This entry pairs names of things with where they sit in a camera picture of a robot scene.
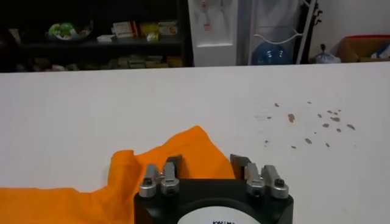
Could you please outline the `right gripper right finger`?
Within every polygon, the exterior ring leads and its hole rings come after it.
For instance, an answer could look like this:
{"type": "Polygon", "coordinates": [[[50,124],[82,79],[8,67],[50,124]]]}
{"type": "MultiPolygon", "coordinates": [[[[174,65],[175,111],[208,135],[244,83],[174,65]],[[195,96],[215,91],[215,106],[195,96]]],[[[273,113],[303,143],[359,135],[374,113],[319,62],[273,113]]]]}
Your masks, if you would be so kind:
{"type": "Polygon", "coordinates": [[[246,191],[253,197],[271,196],[278,200],[289,197],[289,187],[275,166],[264,165],[261,170],[248,157],[230,155],[230,164],[237,180],[244,181],[246,191]]]}

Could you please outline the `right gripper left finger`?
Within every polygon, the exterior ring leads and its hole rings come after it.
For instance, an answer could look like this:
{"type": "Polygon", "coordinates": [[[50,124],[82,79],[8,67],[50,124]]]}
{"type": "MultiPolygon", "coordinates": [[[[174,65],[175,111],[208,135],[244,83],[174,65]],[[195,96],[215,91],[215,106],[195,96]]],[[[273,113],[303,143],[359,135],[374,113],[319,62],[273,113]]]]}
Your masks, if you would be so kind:
{"type": "Polygon", "coordinates": [[[146,173],[139,186],[138,194],[143,198],[152,198],[157,194],[157,189],[165,196],[173,196],[179,192],[179,168],[182,156],[169,157],[159,172],[154,164],[148,164],[146,173]]]}

